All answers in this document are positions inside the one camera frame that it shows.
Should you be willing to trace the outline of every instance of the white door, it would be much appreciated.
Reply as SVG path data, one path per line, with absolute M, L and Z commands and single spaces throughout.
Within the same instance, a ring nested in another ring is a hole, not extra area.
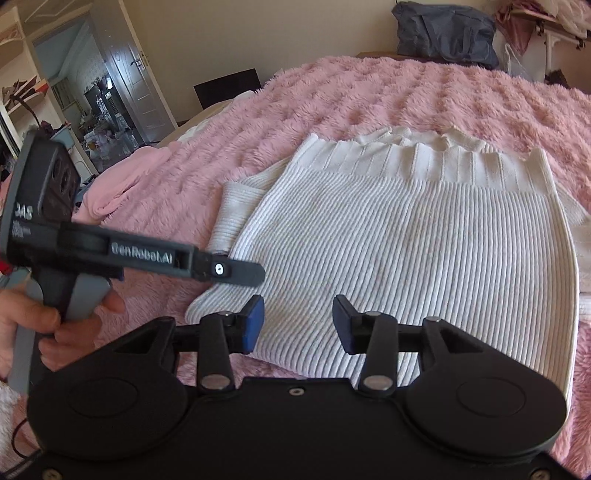
M 145 142 L 177 128 L 141 50 L 122 0 L 95 0 L 90 10 L 96 41 L 111 79 Z

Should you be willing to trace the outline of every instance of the metal pin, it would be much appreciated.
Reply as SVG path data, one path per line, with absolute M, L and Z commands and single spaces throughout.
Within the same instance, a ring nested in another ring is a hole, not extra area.
M 225 375 L 212 374 L 201 379 L 201 386 L 208 390 L 223 390 L 230 385 L 230 379 Z
M 384 392 L 394 385 L 394 380 L 385 375 L 371 375 L 364 379 L 363 384 L 370 390 Z
M 545 469 L 536 470 L 530 476 L 530 480 L 550 480 L 550 478 L 550 471 Z
M 306 391 L 303 388 L 290 388 L 290 395 L 301 397 Z
M 61 480 L 61 473 L 53 468 L 48 468 L 47 470 L 43 470 L 41 478 L 43 480 Z

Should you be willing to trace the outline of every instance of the finger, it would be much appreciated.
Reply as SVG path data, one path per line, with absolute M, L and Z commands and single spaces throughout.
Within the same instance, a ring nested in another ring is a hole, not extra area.
M 60 345 L 54 339 L 39 342 L 41 361 L 52 371 L 64 368 L 94 351 L 93 346 Z
M 113 289 L 105 296 L 101 305 L 114 313 L 125 313 L 125 302 Z
M 44 307 L 24 293 L 0 290 L 0 314 L 7 320 L 40 333 L 53 333 L 60 326 L 56 309 Z
M 81 322 L 62 323 L 54 336 L 57 343 L 71 346 L 94 346 L 103 322 L 96 314 Z

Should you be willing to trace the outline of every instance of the handheld controller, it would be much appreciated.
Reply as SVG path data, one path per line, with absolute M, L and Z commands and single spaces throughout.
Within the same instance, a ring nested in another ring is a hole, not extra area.
M 259 264 L 200 251 L 192 245 L 128 235 L 71 221 L 80 177 L 66 148 L 32 131 L 25 138 L 0 221 L 0 257 L 31 268 L 27 293 L 55 307 L 65 321 L 88 318 L 124 267 L 199 281 L 257 286 Z M 37 343 L 17 330 L 9 385 L 28 394 L 49 370 Z

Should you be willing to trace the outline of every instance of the dark blue bag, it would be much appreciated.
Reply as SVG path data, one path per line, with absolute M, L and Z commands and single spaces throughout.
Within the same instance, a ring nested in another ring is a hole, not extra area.
M 495 20 L 472 7 L 400 2 L 392 13 L 398 20 L 398 54 L 443 59 L 452 63 L 499 66 L 492 49 Z

